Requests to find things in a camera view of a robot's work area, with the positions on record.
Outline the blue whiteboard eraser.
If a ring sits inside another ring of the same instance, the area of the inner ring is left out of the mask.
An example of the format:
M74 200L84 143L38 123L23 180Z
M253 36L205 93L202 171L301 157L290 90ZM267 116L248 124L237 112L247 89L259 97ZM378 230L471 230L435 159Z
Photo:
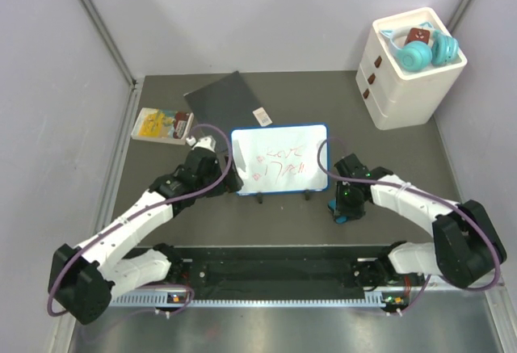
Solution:
M343 216L341 215L338 210L337 210L337 203L336 203L336 200L331 200L328 204L327 204L327 208L329 210L329 212L331 213L332 217L333 217L333 220L336 224L338 225L342 225L344 223L346 223L348 221L347 217L346 216Z

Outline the blue framed whiteboard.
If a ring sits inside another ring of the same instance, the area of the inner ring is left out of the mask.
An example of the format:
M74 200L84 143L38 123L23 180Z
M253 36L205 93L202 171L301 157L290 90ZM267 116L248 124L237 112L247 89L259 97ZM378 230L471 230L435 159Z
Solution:
M324 191L330 159L325 124L235 129L233 162L243 181L239 195Z

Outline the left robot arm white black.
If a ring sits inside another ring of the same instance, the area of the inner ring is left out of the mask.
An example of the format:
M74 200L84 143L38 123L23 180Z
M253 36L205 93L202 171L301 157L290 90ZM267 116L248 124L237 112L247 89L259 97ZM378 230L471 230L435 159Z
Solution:
M231 153L225 155L225 164L221 165L214 149L195 144L183 164L157 177L108 227L77 246L64 244L54 252L48 314L58 315L53 310L57 302L63 313L88 325L118 296L155 281L177 284L183 266L174 260L171 247L155 246L134 258L127 258L127 253L197 199L237 192L241 187Z

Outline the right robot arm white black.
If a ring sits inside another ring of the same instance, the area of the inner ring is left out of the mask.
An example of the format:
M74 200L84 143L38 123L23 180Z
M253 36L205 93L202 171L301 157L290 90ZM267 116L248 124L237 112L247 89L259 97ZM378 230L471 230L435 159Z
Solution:
M339 174L330 202L339 221L362 218L367 202L413 222L432 238L427 243L394 242L376 260L379 279L397 284L408 274L439 275L462 289L499 271L506 249L482 204L444 200L404 182L384 167L369 170L356 155L335 164Z

